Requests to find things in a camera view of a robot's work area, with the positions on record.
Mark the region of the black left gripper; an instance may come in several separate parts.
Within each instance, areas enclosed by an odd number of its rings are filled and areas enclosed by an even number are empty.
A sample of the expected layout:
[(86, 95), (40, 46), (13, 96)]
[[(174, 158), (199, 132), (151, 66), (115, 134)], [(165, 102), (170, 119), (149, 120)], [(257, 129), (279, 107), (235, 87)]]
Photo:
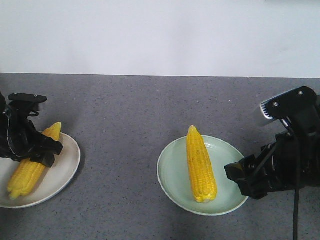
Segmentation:
[[(34, 126), (29, 117), (37, 117), (39, 111), (24, 111), (15, 109), (7, 103), (6, 98), (0, 96), (0, 156), (13, 161), (20, 161), (30, 157), (30, 150), (34, 146), (29, 139), (29, 129)], [(54, 136), (38, 135), (37, 154), (30, 161), (40, 163), (51, 168), (55, 162), (54, 155), (60, 155), (64, 146), (60, 142), (61, 134)]]

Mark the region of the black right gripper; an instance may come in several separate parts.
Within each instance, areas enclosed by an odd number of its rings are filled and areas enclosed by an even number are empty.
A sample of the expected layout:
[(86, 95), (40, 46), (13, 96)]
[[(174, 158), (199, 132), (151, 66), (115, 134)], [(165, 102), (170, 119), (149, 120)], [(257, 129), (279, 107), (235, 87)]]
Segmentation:
[(243, 196), (255, 200), (268, 193), (320, 186), (320, 136), (296, 138), (276, 135), (256, 158), (250, 155), (224, 166), (229, 180), (238, 184)]

